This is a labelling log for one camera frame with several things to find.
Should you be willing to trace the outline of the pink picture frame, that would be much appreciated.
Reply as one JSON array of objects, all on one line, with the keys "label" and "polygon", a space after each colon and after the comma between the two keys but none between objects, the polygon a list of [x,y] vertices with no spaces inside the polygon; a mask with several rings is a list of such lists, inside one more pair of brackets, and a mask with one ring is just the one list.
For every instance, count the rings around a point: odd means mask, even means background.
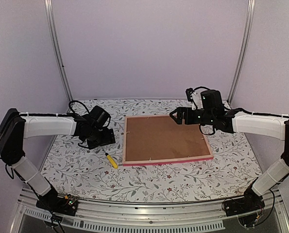
[{"label": "pink picture frame", "polygon": [[170,116],[127,116],[124,166],[163,165],[211,160],[214,155],[198,125],[179,125]]}]

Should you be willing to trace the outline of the yellow handled screwdriver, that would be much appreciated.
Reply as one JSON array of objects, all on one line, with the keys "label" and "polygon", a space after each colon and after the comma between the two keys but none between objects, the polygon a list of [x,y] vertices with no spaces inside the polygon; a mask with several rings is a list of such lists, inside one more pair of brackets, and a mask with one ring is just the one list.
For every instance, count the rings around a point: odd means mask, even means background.
[{"label": "yellow handled screwdriver", "polygon": [[107,152],[105,153],[106,158],[108,159],[108,161],[110,162],[110,164],[112,165],[113,168],[118,169],[118,164],[115,162],[115,160],[112,158],[112,156],[110,154],[108,154]]}]

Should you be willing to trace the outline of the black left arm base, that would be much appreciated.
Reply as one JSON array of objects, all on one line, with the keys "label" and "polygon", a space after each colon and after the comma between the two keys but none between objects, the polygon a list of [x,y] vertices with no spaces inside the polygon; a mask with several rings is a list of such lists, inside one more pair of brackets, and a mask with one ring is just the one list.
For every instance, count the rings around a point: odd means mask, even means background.
[{"label": "black left arm base", "polygon": [[53,213],[75,216],[78,209],[78,199],[70,194],[60,197],[57,194],[40,196],[36,207]]}]

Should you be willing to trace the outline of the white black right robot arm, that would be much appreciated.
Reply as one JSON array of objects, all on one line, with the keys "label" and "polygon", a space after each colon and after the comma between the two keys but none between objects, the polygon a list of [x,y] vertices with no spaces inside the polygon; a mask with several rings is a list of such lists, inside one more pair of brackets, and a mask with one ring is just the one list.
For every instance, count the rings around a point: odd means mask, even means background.
[{"label": "white black right robot arm", "polygon": [[250,133],[276,138],[284,142],[284,151],[247,190],[246,197],[240,200],[240,208],[249,212],[259,203],[262,196],[273,186],[289,175],[289,115],[249,112],[243,108],[229,109],[224,106],[218,90],[200,88],[186,90],[191,107],[177,107],[170,117],[177,124],[212,126],[212,132]]}]

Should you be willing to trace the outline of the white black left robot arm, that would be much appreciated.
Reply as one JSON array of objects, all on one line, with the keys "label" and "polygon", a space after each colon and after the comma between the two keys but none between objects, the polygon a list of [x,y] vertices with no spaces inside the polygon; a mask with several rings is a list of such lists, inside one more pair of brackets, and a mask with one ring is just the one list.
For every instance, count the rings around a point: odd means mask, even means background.
[{"label": "white black left robot arm", "polygon": [[50,182],[26,157],[24,141],[33,137],[66,135],[79,138],[86,149],[115,143],[111,116],[95,106],[85,115],[76,112],[65,114],[21,113],[16,108],[7,111],[0,124],[0,160],[17,174],[51,211],[61,207],[58,193]]}]

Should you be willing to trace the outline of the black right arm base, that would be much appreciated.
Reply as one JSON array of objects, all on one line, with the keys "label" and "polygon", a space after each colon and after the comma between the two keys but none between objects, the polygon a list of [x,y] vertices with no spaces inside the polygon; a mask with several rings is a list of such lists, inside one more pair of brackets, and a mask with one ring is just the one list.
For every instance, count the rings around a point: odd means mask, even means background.
[{"label": "black right arm base", "polygon": [[265,203],[262,196],[258,196],[249,187],[241,198],[226,199],[221,204],[226,216],[240,216],[238,221],[245,228],[255,227],[261,216],[264,214]]}]

